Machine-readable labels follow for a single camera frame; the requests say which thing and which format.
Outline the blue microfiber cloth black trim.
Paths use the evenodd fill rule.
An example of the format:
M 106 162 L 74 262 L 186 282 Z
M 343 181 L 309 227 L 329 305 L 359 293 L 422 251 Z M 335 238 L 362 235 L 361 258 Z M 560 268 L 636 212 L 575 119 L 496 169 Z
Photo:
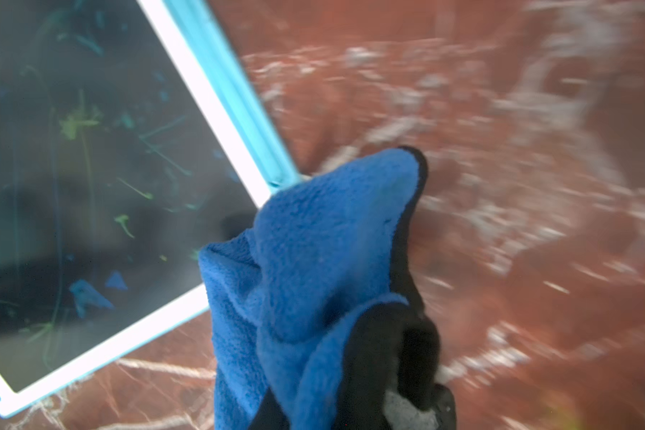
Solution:
M 410 273 L 420 150 L 351 161 L 276 193 L 206 245 L 218 429 L 453 429 L 441 342 Z

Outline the blue framed drawing tablet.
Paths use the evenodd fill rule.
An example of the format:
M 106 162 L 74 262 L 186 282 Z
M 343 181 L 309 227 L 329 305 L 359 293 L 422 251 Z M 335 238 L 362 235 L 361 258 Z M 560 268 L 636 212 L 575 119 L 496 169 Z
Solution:
M 205 312 L 299 173 L 204 1 L 0 1 L 0 417 Z

